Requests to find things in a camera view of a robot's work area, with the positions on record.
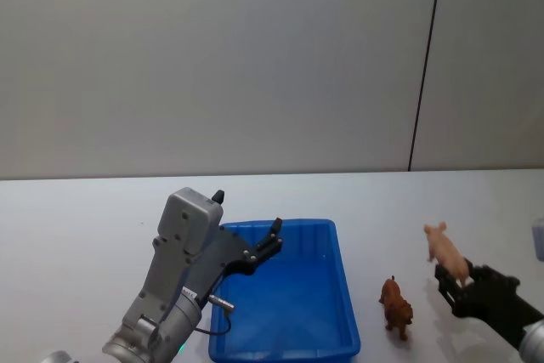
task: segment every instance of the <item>brown toy dog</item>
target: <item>brown toy dog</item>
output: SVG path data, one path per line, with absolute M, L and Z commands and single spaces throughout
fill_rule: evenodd
M 439 264 L 446 268 L 451 276 L 459 280 L 462 287 L 465 287 L 465 280 L 468 278 L 467 261 L 457 251 L 450 239 L 445 236 L 445 229 L 444 222 L 441 222 L 438 227 L 428 224 L 423 227 L 428 240 L 428 262 L 430 263 L 433 258 L 436 258 Z
M 406 340 L 408 338 L 406 325 L 411 325 L 414 313 L 410 304 L 400 295 L 400 288 L 394 281 L 393 275 L 383 284 L 379 302 L 383 303 L 385 319 L 388 321 L 385 328 L 390 331 L 394 327 L 398 327 L 400 340 Z

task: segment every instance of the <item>blue plastic tray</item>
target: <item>blue plastic tray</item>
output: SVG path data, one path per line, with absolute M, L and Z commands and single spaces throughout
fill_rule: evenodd
M 225 224 L 255 244 L 272 221 Z M 284 220 L 283 248 L 252 276 L 232 275 L 216 294 L 235 304 L 232 329 L 210 337 L 216 362 L 342 362 L 358 354 L 360 338 L 349 300 L 334 223 Z M 213 307 L 212 331 L 226 327 Z

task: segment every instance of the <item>white table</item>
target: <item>white table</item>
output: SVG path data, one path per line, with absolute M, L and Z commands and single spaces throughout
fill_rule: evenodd
M 224 222 L 330 218 L 361 337 L 358 362 L 519 361 L 477 320 L 458 320 L 427 263 L 424 223 L 445 220 L 474 264 L 521 280 L 544 310 L 544 263 L 531 222 L 544 216 L 544 171 L 357 173 L 0 182 L 2 363 L 66 349 L 85 363 L 117 329 L 143 284 L 168 195 L 226 191 Z M 394 274 L 414 309 L 408 343 L 383 328 L 378 303 Z M 209 323 L 207 308 L 201 326 Z M 209 361 L 195 333 L 176 362 Z

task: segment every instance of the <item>robotic arm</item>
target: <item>robotic arm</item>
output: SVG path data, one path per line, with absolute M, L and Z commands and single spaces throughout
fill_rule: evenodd
M 170 363 L 196 329 L 207 302 L 234 308 L 213 296 L 227 275 L 251 275 L 281 250 L 281 220 L 251 247 L 219 226 L 224 193 L 212 199 L 184 188 L 170 195 L 153 240 L 155 256 L 144 286 L 122 324 L 102 351 L 121 363 Z M 43 363 L 74 362 L 66 352 L 55 352 Z
M 544 315 L 516 294 L 519 280 L 466 261 L 473 282 L 464 288 L 443 266 L 437 264 L 434 270 L 452 314 L 483 320 L 519 351 L 524 362 L 544 363 Z

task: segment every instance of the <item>toy pig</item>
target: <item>toy pig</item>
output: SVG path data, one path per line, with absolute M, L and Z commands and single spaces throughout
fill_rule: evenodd
M 414 313 L 410 304 L 400 295 L 399 285 L 394 281 L 393 275 L 383 284 L 379 302 L 383 303 L 385 319 L 388 322 L 385 328 L 390 331 L 398 327 L 400 340 L 406 340 L 406 325 L 411 324 Z
M 446 268 L 451 276 L 459 280 L 462 287 L 465 287 L 465 280 L 468 278 L 467 261 L 445 236 L 445 229 L 444 222 L 441 222 L 438 227 L 428 224 L 423 227 L 428 240 L 428 262 L 436 258 L 439 264 Z

